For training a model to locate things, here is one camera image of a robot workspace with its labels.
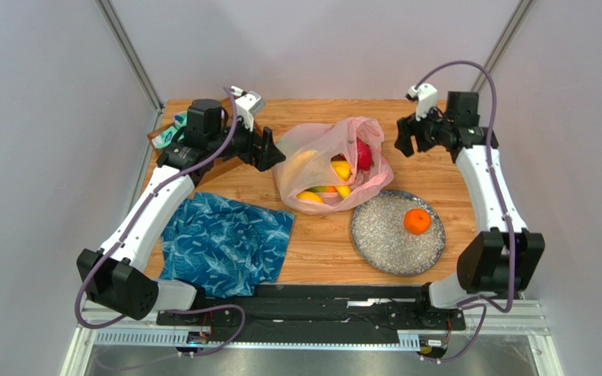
mango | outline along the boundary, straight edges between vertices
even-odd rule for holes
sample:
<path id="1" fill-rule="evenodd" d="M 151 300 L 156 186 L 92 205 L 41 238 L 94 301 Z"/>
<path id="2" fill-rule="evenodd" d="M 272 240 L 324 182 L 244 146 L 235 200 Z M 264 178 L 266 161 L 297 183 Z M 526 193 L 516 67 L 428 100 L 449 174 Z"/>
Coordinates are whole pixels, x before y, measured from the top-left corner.
<path id="1" fill-rule="evenodd" d="M 338 192 L 337 190 L 335 190 L 334 186 L 312 186 L 311 188 L 307 189 L 310 192 L 315 192 L 315 193 L 336 193 Z"/>
<path id="2" fill-rule="evenodd" d="M 298 198 L 299 200 L 315 201 L 319 202 L 320 204 L 324 203 L 320 195 L 318 195 L 317 193 L 308 192 L 307 190 L 304 190 L 303 192 L 297 194 L 296 198 Z"/>

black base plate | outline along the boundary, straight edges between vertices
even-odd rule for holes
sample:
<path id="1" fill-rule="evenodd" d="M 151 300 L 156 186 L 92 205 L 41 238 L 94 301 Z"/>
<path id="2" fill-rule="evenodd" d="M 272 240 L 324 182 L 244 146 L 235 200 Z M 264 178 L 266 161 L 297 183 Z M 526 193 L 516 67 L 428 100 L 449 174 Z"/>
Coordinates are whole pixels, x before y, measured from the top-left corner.
<path id="1" fill-rule="evenodd" d="M 207 298 L 203 305 L 241 306 L 246 312 L 246 324 L 238 336 L 242 342 L 383 344 L 398 343 L 400 329 L 446 331 L 447 320 L 453 331 L 466 329 L 458 310 L 434 310 L 429 317 L 418 303 L 397 300 L 415 298 L 420 291 L 410 286 L 263 284 L 252 297 Z M 348 302 L 368 299 L 376 300 L 370 306 L 348 306 Z M 228 339 L 240 323 L 238 311 L 225 311 L 214 311 L 210 321 L 207 317 L 214 341 Z M 157 324 L 199 325 L 203 319 L 204 315 L 160 313 Z"/>

white wall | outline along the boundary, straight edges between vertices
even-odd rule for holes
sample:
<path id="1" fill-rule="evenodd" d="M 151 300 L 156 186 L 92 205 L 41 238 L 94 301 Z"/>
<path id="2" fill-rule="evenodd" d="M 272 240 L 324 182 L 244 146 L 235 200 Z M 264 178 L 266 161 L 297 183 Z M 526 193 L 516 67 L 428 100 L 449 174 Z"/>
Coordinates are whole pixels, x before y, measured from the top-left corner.
<path id="1" fill-rule="evenodd" d="M 517 0 L 113 0 L 162 99 L 396 98 L 449 60 L 483 63 Z M 434 82 L 469 89 L 477 74 Z"/>
<path id="2" fill-rule="evenodd" d="M 527 297 L 565 374 L 602 374 L 602 2 L 537 2 L 495 81 L 508 186 L 547 243 Z"/>
<path id="3" fill-rule="evenodd" d="M 0 1 L 0 374 L 59 374 L 153 120 L 94 2 Z"/>

metal floor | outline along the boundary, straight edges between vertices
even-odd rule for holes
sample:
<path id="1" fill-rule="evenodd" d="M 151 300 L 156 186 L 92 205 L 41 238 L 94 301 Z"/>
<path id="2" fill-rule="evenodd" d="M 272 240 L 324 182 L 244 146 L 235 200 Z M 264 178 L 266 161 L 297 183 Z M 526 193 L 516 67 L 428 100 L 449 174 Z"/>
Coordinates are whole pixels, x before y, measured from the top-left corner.
<path id="1" fill-rule="evenodd" d="M 465 346 L 468 338 L 452 335 L 448 356 Z M 224 349 L 205 358 L 165 360 L 133 371 L 113 372 L 100 368 L 98 356 L 110 367 L 146 363 L 175 352 L 172 348 L 130 345 L 96 345 L 85 375 L 537 375 L 527 336 L 483 335 L 460 360 L 440 366 L 421 362 L 416 354 L 388 351 Z"/>

red apple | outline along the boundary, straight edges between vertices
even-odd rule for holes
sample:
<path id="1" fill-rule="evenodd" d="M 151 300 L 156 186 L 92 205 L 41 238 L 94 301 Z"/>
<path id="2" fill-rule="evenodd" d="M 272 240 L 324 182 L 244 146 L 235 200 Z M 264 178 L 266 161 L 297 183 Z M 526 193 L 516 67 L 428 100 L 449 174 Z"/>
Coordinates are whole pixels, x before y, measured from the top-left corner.
<path id="1" fill-rule="evenodd" d="M 357 168 L 360 170 L 369 170 L 373 165 L 373 155 L 371 148 L 357 137 Z"/>

